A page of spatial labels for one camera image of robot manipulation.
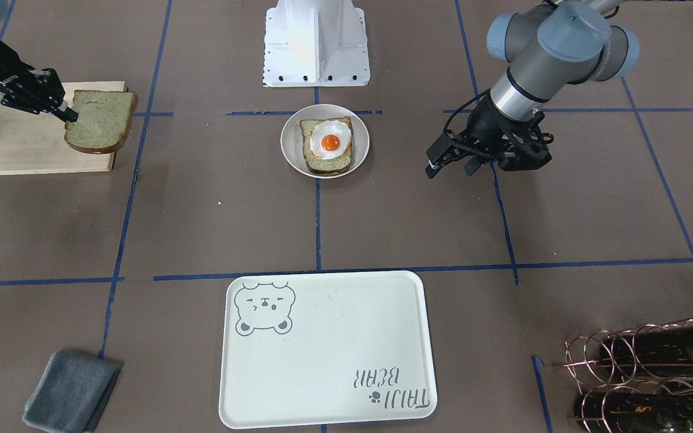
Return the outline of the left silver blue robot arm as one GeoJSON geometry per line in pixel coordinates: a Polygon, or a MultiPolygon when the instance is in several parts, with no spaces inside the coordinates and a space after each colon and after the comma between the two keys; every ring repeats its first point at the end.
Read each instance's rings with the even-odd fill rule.
{"type": "Polygon", "coordinates": [[[553,135],[541,130],[543,107],[566,85],[618,79],[638,62],[640,41],[611,25],[619,1],[544,1],[525,13],[501,14],[487,33],[492,57],[508,68],[456,134],[445,125],[427,149],[426,175],[468,159],[468,175],[495,162],[503,171],[537,170],[551,160],[553,135]]]}

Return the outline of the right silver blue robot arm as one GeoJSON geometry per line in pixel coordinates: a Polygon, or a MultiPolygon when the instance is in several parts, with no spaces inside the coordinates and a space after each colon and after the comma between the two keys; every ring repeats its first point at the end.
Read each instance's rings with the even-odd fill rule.
{"type": "Polygon", "coordinates": [[[38,115],[49,113],[61,121],[79,115],[65,101],[66,91],[55,69],[36,69],[0,39],[0,104],[38,115]]]}

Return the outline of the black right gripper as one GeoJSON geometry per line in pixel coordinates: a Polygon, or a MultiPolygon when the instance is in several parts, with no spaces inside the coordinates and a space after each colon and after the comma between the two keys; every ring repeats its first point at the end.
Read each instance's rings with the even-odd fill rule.
{"type": "Polygon", "coordinates": [[[78,121],[79,113],[64,100],[65,90],[57,72],[50,68],[34,69],[3,41],[0,41],[0,93],[2,106],[32,114],[52,113],[69,123],[78,121]]]}

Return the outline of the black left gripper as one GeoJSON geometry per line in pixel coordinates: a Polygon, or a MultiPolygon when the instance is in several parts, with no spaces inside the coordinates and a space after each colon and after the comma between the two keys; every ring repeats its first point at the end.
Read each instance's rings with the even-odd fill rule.
{"type": "Polygon", "coordinates": [[[553,142],[553,135],[541,130],[544,118],[544,112],[534,108],[529,111],[529,120],[512,120],[497,109],[490,92],[483,91],[451,113],[443,133],[427,149],[427,178],[434,178],[445,165],[471,156],[464,166],[467,176],[490,162],[508,172],[544,167],[552,159],[549,145],[553,142]],[[450,127],[454,117],[473,103],[476,107],[466,127],[455,134],[450,127]]]}

